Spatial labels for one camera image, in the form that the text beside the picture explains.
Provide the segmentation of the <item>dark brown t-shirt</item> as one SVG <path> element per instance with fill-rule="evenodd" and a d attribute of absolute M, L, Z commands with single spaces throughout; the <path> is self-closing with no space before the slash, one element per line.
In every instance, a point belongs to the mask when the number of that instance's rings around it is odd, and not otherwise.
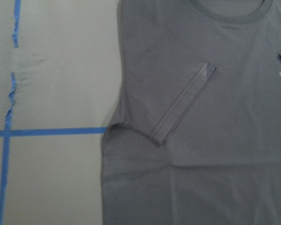
<path fill-rule="evenodd" d="M 281 225 L 281 0 L 123 0 L 105 225 Z"/>

